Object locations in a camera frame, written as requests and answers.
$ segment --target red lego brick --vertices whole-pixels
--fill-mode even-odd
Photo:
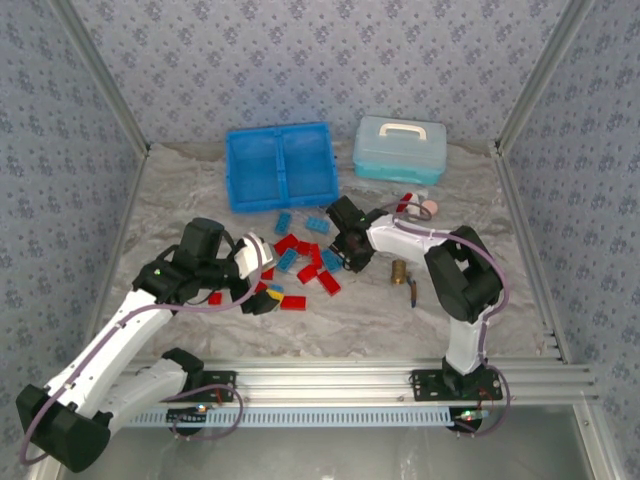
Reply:
[[[293,233],[290,233],[289,235],[284,237],[282,240],[280,240],[278,243],[276,243],[273,246],[273,249],[276,251],[278,255],[282,256],[284,252],[287,251],[288,248],[296,248],[297,246],[298,246],[298,239]]]
[[[411,192],[409,192],[409,193],[405,193],[404,197],[402,197],[402,198],[400,199],[400,201],[401,201],[401,202],[409,202],[409,201],[411,201],[411,197],[412,197],[412,196],[413,196],[413,193],[411,193]],[[398,205],[398,206],[396,207],[396,213],[402,213],[402,212],[404,212],[404,211],[405,211],[405,209],[406,209],[407,207],[408,207],[408,205],[407,205],[406,203],[405,203],[405,204],[402,204],[402,205]]]
[[[307,265],[298,272],[298,278],[303,284],[309,283],[318,276],[318,269],[313,265]]]
[[[318,280],[320,280],[320,283],[322,284],[324,289],[332,297],[342,289],[340,284],[336,282],[336,279],[333,278],[333,275],[331,275],[326,270],[318,274]]]
[[[309,242],[298,242],[298,246],[296,247],[296,252],[300,255],[309,255],[309,251],[311,250],[311,244]]]
[[[275,271],[275,269],[276,267],[273,267],[267,270],[266,272],[262,272],[262,275],[260,276],[260,278],[263,280],[273,280],[273,272]]]
[[[322,255],[320,255],[320,246],[317,243],[314,243],[311,245],[309,253],[311,254],[311,265],[317,269],[322,268],[324,262],[322,261]]]
[[[285,295],[280,302],[281,310],[306,310],[307,297],[297,297],[293,295]]]
[[[215,292],[209,297],[209,305],[222,305],[222,292]]]

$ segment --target patterned wallpaper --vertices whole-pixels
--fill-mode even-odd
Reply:
[[[640,4],[598,0],[509,154],[576,361],[640,478]]]
[[[45,0],[0,8],[0,478],[15,396],[78,352],[136,168]]]
[[[496,138],[566,0],[73,0],[150,142],[365,114]]]

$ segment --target storage container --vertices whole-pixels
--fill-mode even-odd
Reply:
[[[227,190],[234,212],[327,205],[338,174],[327,123],[227,133]]]
[[[353,162],[360,177],[435,185],[447,164],[447,129],[441,123],[366,116]]]

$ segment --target light blue plastic box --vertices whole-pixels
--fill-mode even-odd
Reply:
[[[435,185],[447,166],[447,129],[441,123],[366,116],[353,163],[360,177]]]

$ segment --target box handle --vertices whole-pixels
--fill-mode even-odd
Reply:
[[[417,125],[407,125],[404,123],[385,123],[380,127],[379,135],[381,137],[386,137],[387,130],[389,129],[405,130],[407,132],[416,132],[418,135],[420,135],[420,140],[425,140],[425,141],[427,140],[427,131],[424,128],[418,127]]]

